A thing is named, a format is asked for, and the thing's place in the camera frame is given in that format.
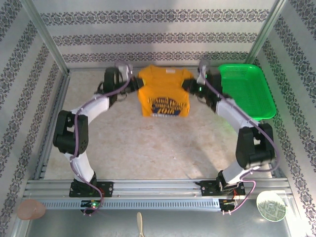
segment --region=beige round object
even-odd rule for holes
[[[18,208],[18,217],[21,220],[34,220],[45,214],[46,207],[34,199],[23,201]]]
[[[272,191],[264,191],[258,195],[257,207],[264,218],[273,222],[283,220],[286,214],[284,201]]]

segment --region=wallpaper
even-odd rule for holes
[[[37,164],[61,72],[18,0],[0,0],[0,237]]]
[[[36,0],[69,68],[242,62],[275,0]]]
[[[316,236],[316,1],[290,0],[258,55],[277,113],[270,121],[309,236]]]

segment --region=green plastic basket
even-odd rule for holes
[[[265,76],[252,64],[224,64],[218,70],[223,92],[232,96],[239,107],[255,120],[271,119],[276,106]]]

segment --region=black floral pattern stripe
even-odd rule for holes
[[[258,59],[255,60],[255,65],[262,69]],[[277,108],[277,103],[274,99],[273,101],[276,105],[276,115],[271,119],[274,124],[274,134],[277,134],[279,138],[283,154],[292,174],[292,179],[294,180],[295,187],[298,189],[297,193],[299,194],[300,201],[302,202],[303,208],[305,209],[306,217],[309,219],[309,224],[312,226],[313,234],[316,235],[315,204],[313,203],[312,195],[309,193],[310,190],[307,188],[307,182],[304,179],[304,174],[300,165],[298,164],[296,154],[293,152],[293,146],[289,136],[287,135],[287,131],[284,128],[284,123]]]
[[[33,43],[37,30],[33,23],[30,21],[23,32],[18,44],[13,50],[12,57],[9,58],[6,67],[4,68],[0,78],[0,110],[2,104],[5,102],[8,92],[15,81],[17,73],[20,71],[20,67],[24,62],[26,54]]]
[[[33,122],[31,128],[28,132],[27,138],[25,140],[25,145],[22,149],[21,156],[19,158],[19,163],[16,166],[14,176],[12,179],[12,184],[9,187],[9,192],[6,195],[6,199],[3,204],[3,209],[1,210],[0,216],[0,236],[6,236],[6,231],[8,229],[8,223],[11,220],[11,214],[13,213],[14,207],[16,205],[16,200],[18,198],[18,193],[21,189],[22,180],[24,178],[27,166],[29,164],[30,157],[32,155],[32,149],[36,142],[36,138],[41,126],[43,116],[45,114],[46,106],[48,104],[51,91],[54,87],[59,68],[56,63],[53,64],[49,76],[47,78],[44,90],[39,100],[37,110],[33,117]]]
[[[57,46],[132,43],[253,43],[256,33],[143,33],[55,36]]]
[[[269,40],[266,40],[262,50],[264,51],[265,56],[267,57],[267,60],[271,66],[271,70],[276,77],[276,81],[287,104],[287,108],[292,116],[294,125],[296,126],[301,142],[304,145],[304,150],[307,153],[307,157],[310,159],[311,165],[315,168],[314,172],[316,172],[316,141],[314,140],[312,131],[306,122],[301,107],[297,102],[291,85],[286,78],[282,65],[279,62]]]
[[[290,0],[307,29],[316,40],[316,6],[312,0]]]
[[[40,157],[41,157],[41,155],[42,155],[42,153],[44,151],[44,146],[45,146],[46,141],[48,139],[49,127],[50,127],[51,123],[54,122],[53,121],[53,115],[54,115],[54,113],[56,111],[56,106],[57,106],[59,94],[60,94],[60,91],[61,91],[62,87],[64,86],[64,80],[65,79],[66,79],[66,77],[63,76],[62,79],[60,80],[60,84],[58,86],[58,90],[57,90],[56,95],[55,95],[55,100],[54,100],[54,103],[52,105],[51,113],[50,113],[50,116],[49,116],[49,119],[48,119],[48,124],[46,126],[44,139],[41,142],[41,148],[40,148],[40,151],[39,151],[39,156],[38,156],[37,163],[36,163],[36,166],[35,166],[35,169],[34,169],[34,173],[33,173],[33,177],[32,177],[33,180],[35,179],[36,171],[39,168],[39,164],[40,164]]]
[[[20,130],[20,125],[22,124],[24,115],[28,109],[29,103],[39,81],[40,74],[42,73],[48,55],[49,50],[46,45],[43,44],[30,72],[30,75],[24,85],[22,94],[20,95],[20,98],[18,100],[18,104],[15,106],[16,109],[13,112],[11,121],[9,122],[7,129],[5,130],[6,133],[3,135],[0,146],[0,178],[2,177],[2,172],[5,169],[5,164],[7,163],[7,159],[11,154],[11,150],[13,149],[12,146],[15,143],[15,138]]]
[[[151,22],[264,22],[268,9],[168,9],[42,13],[47,26]]]
[[[63,54],[66,63],[82,62],[114,62],[114,61],[193,61],[212,60],[244,60],[247,52],[132,52],[132,53],[78,53]]]
[[[0,11],[0,42],[20,12],[22,4],[19,0],[7,0]]]
[[[283,45],[290,56],[298,75],[301,76],[303,85],[308,91],[308,95],[312,99],[316,108],[316,73],[313,71],[311,64],[304,55],[303,50],[299,46],[289,26],[286,24],[284,18],[280,16],[274,26],[276,33],[283,42]]]

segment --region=printed graphic on shirt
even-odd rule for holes
[[[148,98],[153,114],[177,116],[181,113],[187,103],[178,103],[168,97]]]

